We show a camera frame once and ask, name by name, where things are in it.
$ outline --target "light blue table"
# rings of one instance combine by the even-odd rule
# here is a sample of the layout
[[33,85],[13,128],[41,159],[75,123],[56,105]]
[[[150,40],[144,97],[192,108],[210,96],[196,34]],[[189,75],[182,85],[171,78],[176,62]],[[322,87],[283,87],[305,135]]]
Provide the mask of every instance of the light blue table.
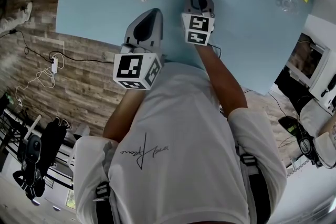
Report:
[[[238,82],[266,93],[295,47],[312,2],[299,1],[299,14],[288,14],[277,0],[213,0],[216,29],[212,43]],[[184,0],[59,0],[56,32],[121,45],[128,25],[150,8],[164,16],[162,47],[169,60],[189,65],[201,61],[183,40]]]

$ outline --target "black strap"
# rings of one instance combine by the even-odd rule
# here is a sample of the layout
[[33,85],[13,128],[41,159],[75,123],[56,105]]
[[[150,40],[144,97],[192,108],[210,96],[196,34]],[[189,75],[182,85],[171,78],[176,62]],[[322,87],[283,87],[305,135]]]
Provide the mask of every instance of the black strap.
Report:
[[257,224],[265,224],[268,222],[271,216],[271,204],[269,201],[269,194],[267,184],[261,170],[257,165],[257,159],[249,154],[243,154],[240,157],[242,163],[246,166],[254,166],[258,172],[255,174],[249,174],[250,187],[253,194],[254,203],[257,213]]
[[110,185],[108,182],[99,184],[96,188],[96,213],[98,224],[114,224],[112,209],[110,205]]

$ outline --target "backpack strap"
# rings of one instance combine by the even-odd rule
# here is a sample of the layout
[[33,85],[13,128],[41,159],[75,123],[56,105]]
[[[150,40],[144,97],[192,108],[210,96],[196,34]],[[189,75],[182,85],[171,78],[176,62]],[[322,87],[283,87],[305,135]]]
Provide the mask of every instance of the backpack strap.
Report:
[[265,178],[254,156],[244,153],[240,156],[240,161],[247,168],[250,189],[256,208],[256,223],[265,224],[271,216],[271,205]]
[[121,224],[117,209],[116,196],[109,182],[103,182],[96,188],[96,213],[98,224]]
[[110,204],[110,185],[108,182],[103,182],[96,188],[96,213],[98,224],[110,223],[114,224],[111,204]]

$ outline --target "floor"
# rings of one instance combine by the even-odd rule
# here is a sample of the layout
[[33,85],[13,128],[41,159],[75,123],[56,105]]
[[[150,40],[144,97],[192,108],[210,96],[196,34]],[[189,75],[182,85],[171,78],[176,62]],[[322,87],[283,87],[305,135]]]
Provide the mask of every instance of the floor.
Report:
[[[94,40],[55,33],[58,0],[7,0],[5,14],[10,15],[18,8],[33,1],[31,18],[17,27],[22,31],[31,49],[48,56],[52,50],[62,51],[76,59],[97,59],[112,61],[118,48],[114,45]],[[0,94],[6,90],[15,96],[17,86],[22,88],[36,78],[36,73],[50,66],[43,58],[32,52],[24,53],[24,40],[21,33],[7,35],[0,39]],[[112,81],[113,65],[97,62],[65,60],[65,67],[55,76],[55,86],[44,88],[38,81],[29,84],[26,90],[17,91],[23,101],[23,109],[35,118],[42,115],[41,125],[46,126],[50,118],[66,118],[75,129],[80,123],[88,124],[91,134],[100,136],[108,117],[123,97],[124,90]],[[53,86],[44,73],[40,77],[46,86]],[[287,115],[295,116],[289,100],[276,88],[270,93],[277,99]],[[299,155],[298,145],[279,124],[283,116],[277,102],[269,94],[260,95],[246,92],[248,105],[253,109],[265,110],[276,135],[281,158],[286,165],[292,157]],[[12,109],[19,112],[22,108],[15,102]]]

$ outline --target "clear glass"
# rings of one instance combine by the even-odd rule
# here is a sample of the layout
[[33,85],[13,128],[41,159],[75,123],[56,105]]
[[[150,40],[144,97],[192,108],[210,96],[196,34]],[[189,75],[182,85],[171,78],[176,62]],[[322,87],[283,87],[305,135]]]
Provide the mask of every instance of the clear glass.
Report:
[[281,8],[284,12],[298,14],[299,2],[297,0],[282,0]]

